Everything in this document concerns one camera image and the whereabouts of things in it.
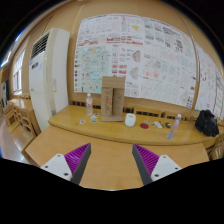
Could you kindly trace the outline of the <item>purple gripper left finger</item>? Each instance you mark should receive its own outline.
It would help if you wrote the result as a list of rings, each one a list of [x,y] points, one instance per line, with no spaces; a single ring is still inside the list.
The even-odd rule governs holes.
[[[56,154],[42,169],[79,185],[91,155],[91,144],[82,145],[69,153]]]

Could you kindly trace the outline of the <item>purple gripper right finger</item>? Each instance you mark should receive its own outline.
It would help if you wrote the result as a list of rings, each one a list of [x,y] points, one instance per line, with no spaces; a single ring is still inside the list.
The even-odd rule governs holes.
[[[168,155],[157,155],[152,151],[134,144],[132,154],[137,164],[143,185],[148,185],[181,170]]]

